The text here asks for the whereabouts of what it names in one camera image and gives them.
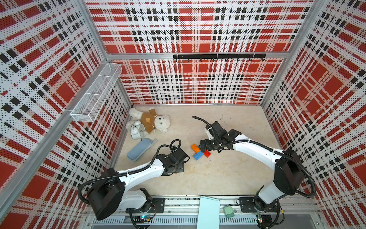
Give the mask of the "light blue paper sheet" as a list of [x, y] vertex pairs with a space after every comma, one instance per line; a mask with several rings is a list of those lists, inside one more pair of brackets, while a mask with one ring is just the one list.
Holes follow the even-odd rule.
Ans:
[[219, 229], [220, 200], [211, 197], [200, 197], [197, 229]]

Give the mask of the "white teddy bear brown shirt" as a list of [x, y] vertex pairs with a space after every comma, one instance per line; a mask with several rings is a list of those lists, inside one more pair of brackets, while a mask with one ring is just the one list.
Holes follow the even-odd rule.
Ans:
[[148, 112], [142, 112], [136, 108], [131, 108], [129, 115], [141, 122], [145, 128], [146, 134], [151, 134], [152, 132], [160, 131], [161, 133], [167, 133], [169, 127], [171, 126], [171, 119], [168, 115], [157, 114], [154, 108], [150, 108]]

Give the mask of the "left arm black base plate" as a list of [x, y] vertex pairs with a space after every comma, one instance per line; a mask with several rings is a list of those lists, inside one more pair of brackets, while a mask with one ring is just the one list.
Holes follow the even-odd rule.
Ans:
[[151, 201], [147, 201], [139, 209], [126, 209], [126, 213], [138, 214], [138, 213], [163, 213], [165, 209], [165, 198], [153, 198]]

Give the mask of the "blue lego brick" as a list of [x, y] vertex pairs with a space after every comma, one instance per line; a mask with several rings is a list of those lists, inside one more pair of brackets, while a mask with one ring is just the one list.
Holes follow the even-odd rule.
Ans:
[[199, 151], [199, 152], [197, 152], [197, 153], [193, 156], [193, 158], [194, 158], [195, 160], [199, 160], [203, 155], [204, 155], [204, 153], [203, 153], [202, 151]]

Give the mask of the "orange lego brick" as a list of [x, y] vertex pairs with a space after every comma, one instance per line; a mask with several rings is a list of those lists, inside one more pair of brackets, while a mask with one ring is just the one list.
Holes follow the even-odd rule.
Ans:
[[201, 150], [199, 149], [199, 147], [196, 144], [192, 144], [191, 145], [191, 149], [197, 154], [199, 153]]

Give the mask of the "black wall hook rail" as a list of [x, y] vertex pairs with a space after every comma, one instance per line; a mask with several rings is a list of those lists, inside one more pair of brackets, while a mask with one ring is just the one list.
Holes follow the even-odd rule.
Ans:
[[216, 60], [216, 59], [265, 59], [266, 53], [244, 53], [244, 54], [174, 54], [174, 60]]

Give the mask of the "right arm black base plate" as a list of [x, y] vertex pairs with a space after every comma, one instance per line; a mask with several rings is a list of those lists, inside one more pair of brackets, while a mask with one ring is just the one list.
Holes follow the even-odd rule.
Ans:
[[275, 213], [279, 209], [279, 204], [276, 200], [266, 204], [259, 198], [240, 197], [238, 203], [242, 213]]

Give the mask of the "small green box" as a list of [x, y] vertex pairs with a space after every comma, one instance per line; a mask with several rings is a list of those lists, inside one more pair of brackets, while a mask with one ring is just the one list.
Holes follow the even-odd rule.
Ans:
[[232, 206], [224, 207], [224, 214], [229, 219], [235, 216]]

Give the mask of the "white alarm clock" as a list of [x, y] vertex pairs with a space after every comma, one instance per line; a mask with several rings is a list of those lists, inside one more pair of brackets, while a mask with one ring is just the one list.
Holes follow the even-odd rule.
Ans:
[[126, 129], [130, 131], [133, 140], [142, 140], [148, 135], [145, 126], [139, 120], [127, 122]]

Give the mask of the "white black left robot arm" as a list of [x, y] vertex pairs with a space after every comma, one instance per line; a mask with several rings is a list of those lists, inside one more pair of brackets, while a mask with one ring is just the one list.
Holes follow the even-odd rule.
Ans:
[[175, 139], [169, 145], [159, 146], [159, 150], [167, 148], [168, 155], [156, 152], [152, 160], [126, 171], [115, 171], [109, 168], [98, 178], [88, 180], [78, 187], [78, 198], [91, 206], [97, 220], [111, 216], [117, 210], [142, 213], [151, 209], [157, 210], [152, 196], [145, 188], [133, 191], [132, 188], [156, 177], [171, 176], [184, 169], [190, 157], [181, 149], [181, 140]]

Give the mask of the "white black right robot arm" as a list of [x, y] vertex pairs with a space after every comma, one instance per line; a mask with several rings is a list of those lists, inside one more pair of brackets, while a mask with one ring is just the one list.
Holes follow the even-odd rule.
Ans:
[[216, 121], [210, 124], [200, 117], [192, 118], [206, 124], [208, 138], [200, 141], [200, 149], [216, 150], [218, 153], [225, 150], [241, 152], [273, 170], [274, 179], [261, 187], [254, 196], [253, 205], [257, 211], [264, 212], [270, 204], [285, 196], [299, 194], [305, 198], [315, 197], [315, 181], [294, 150], [271, 148], [237, 130], [226, 131]]

